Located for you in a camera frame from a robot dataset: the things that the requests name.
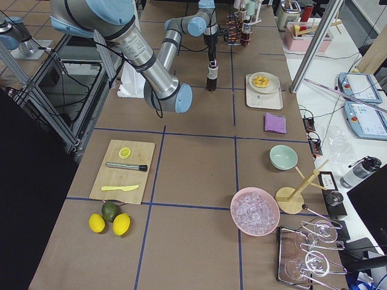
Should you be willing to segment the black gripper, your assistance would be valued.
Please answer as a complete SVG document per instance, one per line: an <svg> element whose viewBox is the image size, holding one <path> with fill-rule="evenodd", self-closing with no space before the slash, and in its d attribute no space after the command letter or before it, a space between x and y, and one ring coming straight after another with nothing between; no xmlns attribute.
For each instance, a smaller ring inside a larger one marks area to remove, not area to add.
<svg viewBox="0 0 387 290"><path fill-rule="evenodd" d="M209 67L217 67L217 61L216 61L216 45L218 43L218 33L211 34L211 35L203 35L204 37L204 43L208 48L208 58L209 58Z"/></svg>

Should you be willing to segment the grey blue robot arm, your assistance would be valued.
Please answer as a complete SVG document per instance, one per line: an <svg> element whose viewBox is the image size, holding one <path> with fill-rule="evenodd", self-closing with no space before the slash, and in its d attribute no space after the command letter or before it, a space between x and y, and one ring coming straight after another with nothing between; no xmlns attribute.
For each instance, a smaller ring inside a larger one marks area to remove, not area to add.
<svg viewBox="0 0 387 290"><path fill-rule="evenodd" d="M132 1L52 1L50 6L51 24L56 30L85 38L99 32L114 43L145 78L144 98L155 111L184 113L191 107L192 88L169 73L183 35L204 36L210 50L210 67L216 67L218 25L213 1L200 1L194 15L166 21L159 53L154 53L136 27Z"/></svg>
<svg viewBox="0 0 387 290"><path fill-rule="evenodd" d="M15 59L38 60L44 53L41 43L33 38L21 18L1 16L1 44Z"/></svg>

